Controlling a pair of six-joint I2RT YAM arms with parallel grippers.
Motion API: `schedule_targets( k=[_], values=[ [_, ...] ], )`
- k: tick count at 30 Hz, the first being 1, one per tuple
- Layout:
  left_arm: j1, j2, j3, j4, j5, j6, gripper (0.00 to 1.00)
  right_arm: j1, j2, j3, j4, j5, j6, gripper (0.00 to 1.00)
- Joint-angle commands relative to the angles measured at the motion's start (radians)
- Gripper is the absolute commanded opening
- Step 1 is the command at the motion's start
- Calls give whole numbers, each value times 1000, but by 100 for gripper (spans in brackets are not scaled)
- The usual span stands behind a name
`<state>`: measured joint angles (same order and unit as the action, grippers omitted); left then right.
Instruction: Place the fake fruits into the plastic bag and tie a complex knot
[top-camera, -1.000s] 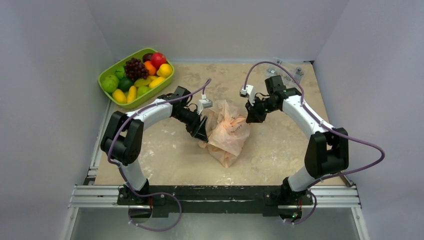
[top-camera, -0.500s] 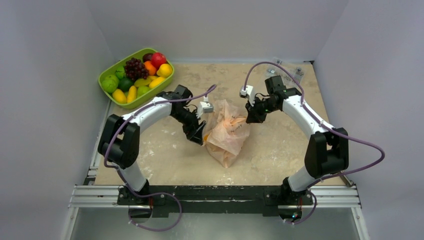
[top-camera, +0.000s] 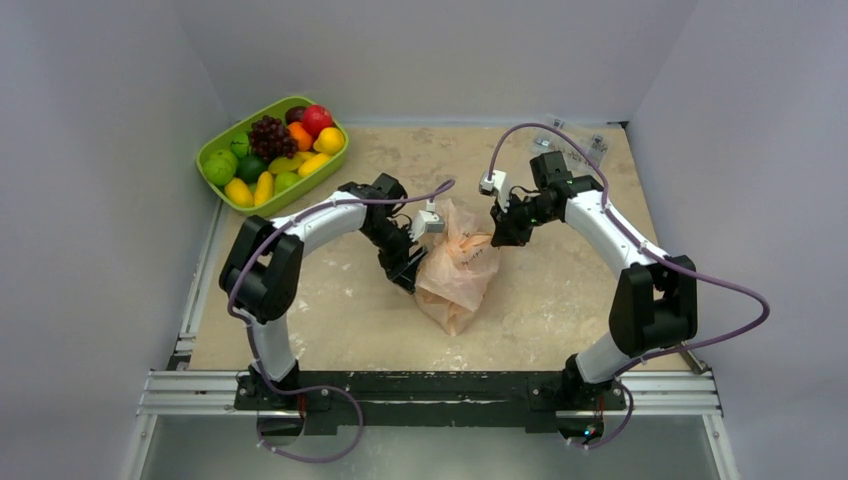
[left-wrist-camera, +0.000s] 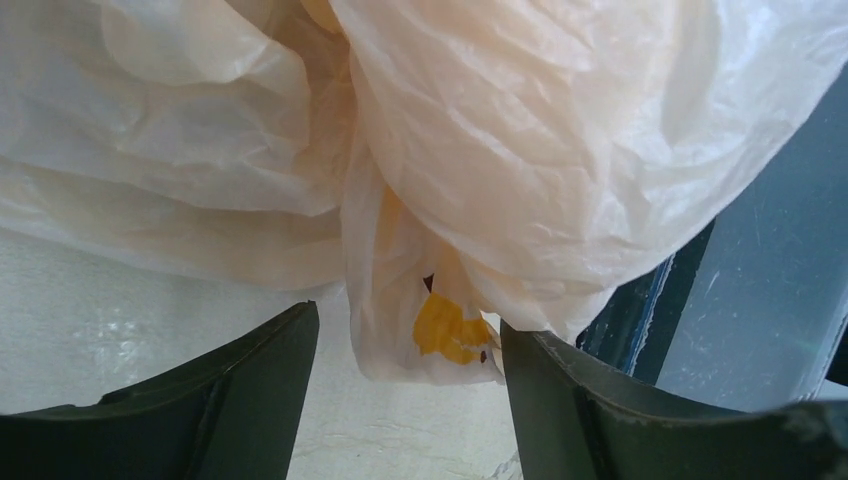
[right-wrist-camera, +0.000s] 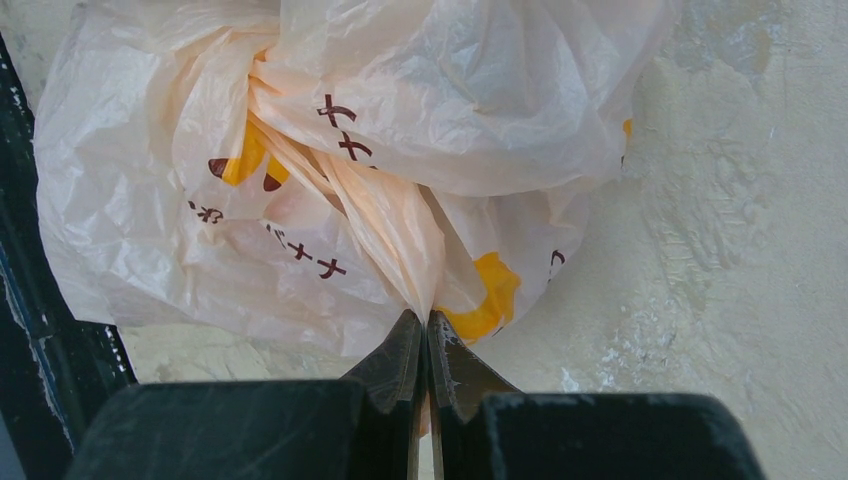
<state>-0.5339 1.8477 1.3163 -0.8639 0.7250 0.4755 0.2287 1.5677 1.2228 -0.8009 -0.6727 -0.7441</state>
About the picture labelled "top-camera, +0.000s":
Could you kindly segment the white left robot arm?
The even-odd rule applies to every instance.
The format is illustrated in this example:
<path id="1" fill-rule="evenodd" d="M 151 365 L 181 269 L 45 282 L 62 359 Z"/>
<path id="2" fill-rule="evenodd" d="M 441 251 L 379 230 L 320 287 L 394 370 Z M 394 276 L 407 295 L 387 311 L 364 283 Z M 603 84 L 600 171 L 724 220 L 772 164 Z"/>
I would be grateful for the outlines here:
<path id="1" fill-rule="evenodd" d="M 304 259 L 343 235 L 362 233 L 376 248 L 387 279 L 407 294 L 426 249 L 411 225 L 395 217 L 410 202 L 401 183 L 381 174 L 371 184 L 348 182 L 324 201 L 272 220 L 251 216 L 242 224 L 219 276 L 227 309 L 247 328 L 259 395 L 272 408 L 297 399 L 299 367 L 291 351 L 286 314 L 294 303 Z"/>

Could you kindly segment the translucent orange plastic bag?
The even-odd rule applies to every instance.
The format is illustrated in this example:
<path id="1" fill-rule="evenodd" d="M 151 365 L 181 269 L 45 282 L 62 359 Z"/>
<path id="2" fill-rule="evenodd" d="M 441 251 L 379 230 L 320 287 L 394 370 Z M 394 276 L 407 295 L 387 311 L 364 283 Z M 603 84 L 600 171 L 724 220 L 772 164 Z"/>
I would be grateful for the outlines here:
<path id="1" fill-rule="evenodd" d="M 455 205 L 436 203 L 445 221 L 420 264 L 414 299 L 421 311 L 451 337 L 461 334 L 480 309 L 500 268 L 500 251 L 482 216 Z"/>

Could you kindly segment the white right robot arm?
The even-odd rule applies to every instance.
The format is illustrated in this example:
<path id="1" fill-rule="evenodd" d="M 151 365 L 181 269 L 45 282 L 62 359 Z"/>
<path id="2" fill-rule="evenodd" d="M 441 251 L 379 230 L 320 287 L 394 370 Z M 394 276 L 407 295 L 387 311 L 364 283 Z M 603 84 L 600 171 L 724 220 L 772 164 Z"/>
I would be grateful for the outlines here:
<path id="1" fill-rule="evenodd" d="M 678 271 L 694 264 L 687 256 L 649 256 L 644 236 L 625 234 L 625 224 L 613 221 L 617 211 L 604 203 L 601 183 L 590 175 L 574 176 L 561 153 L 541 154 L 529 166 L 536 188 L 524 197 L 513 193 L 503 171 L 480 180 L 480 192 L 495 199 L 492 246 L 524 246 L 535 228 L 558 220 L 595 249 L 617 280 L 607 333 L 568 359 L 561 381 L 564 399 L 584 407 L 632 360 L 695 336 L 697 287 Z"/>

